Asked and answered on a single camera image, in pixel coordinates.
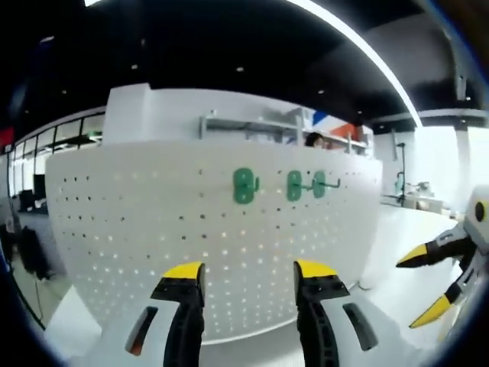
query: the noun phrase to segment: black bag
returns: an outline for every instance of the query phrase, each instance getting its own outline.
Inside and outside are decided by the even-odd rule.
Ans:
[[[35,274],[39,280],[49,278],[49,265],[35,231],[24,227],[17,248],[26,272]]]

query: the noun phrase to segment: led light strip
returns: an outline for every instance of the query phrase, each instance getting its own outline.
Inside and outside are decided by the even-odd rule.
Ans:
[[[389,80],[390,84],[394,87],[394,89],[399,94],[399,97],[403,100],[404,104],[407,107],[407,110],[410,112],[413,117],[414,122],[416,123],[416,127],[422,127],[423,124],[421,119],[418,116],[418,112],[414,108],[411,99],[404,90],[403,86],[396,78],[392,70],[387,66],[387,64],[381,59],[381,57],[375,52],[375,50],[370,47],[370,45],[365,42],[365,40],[360,37],[353,29],[351,29],[347,24],[341,19],[334,16],[332,13],[322,8],[321,6],[315,4],[310,0],[287,0],[291,4],[295,4],[302,9],[308,11],[309,13],[315,15],[316,17],[322,19],[326,23],[330,24],[334,29],[341,32],[345,35],[351,42],[357,45],[357,47],[363,51],[365,55],[368,56],[370,60],[379,68],[383,75],[386,76],[387,80]]]

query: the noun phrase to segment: floor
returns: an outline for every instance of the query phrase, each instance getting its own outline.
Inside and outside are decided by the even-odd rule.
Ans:
[[[26,301],[47,326],[61,300],[70,289],[71,282],[67,277],[56,276],[49,281],[39,281],[35,276],[25,271],[22,261],[16,258],[12,262],[14,278]]]

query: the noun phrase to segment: person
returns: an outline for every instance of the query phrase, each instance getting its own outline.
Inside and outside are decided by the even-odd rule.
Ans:
[[[304,146],[311,148],[322,148],[323,144],[324,139],[318,132],[311,132],[307,135],[306,141],[304,142]]]

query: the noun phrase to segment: white pegboard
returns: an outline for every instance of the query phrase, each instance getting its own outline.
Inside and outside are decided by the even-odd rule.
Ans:
[[[238,205],[232,175],[261,181]],[[341,180],[321,199],[287,201],[287,174]],[[54,155],[47,200],[60,254],[102,327],[149,297],[160,276],[206,263],[204,343],[250,336],[296,316],[293,261],[360,279],[376,230],[381,164],[361,156],[255,143],[146,142]]]

